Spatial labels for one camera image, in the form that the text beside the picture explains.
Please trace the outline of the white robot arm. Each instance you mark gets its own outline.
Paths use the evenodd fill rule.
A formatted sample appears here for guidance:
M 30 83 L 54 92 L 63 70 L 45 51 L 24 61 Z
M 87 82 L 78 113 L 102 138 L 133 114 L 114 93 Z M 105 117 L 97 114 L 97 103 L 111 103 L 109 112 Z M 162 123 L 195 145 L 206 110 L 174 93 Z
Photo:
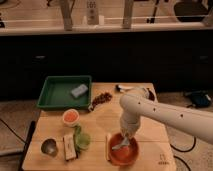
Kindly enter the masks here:
M 140 128 L 141 116 L 148 117 L 213 144 L 213 113 L 159 103 L 149 99 L 146 88 L 136 87 L 120 98 L 123 135 L 133 137 Z

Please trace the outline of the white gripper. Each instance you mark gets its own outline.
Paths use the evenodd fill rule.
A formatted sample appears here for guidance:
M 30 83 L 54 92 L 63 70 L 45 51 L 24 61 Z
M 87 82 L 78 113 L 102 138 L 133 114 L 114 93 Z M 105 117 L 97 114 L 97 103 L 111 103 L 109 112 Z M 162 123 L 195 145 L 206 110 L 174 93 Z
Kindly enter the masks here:
M 135 136 L 138 129 L 140 128 L 140 123 L 121 122 L 120 127 L 121 127 L 121 135 L 123 137 L 127 137 L 128 139 L 132 139 Z

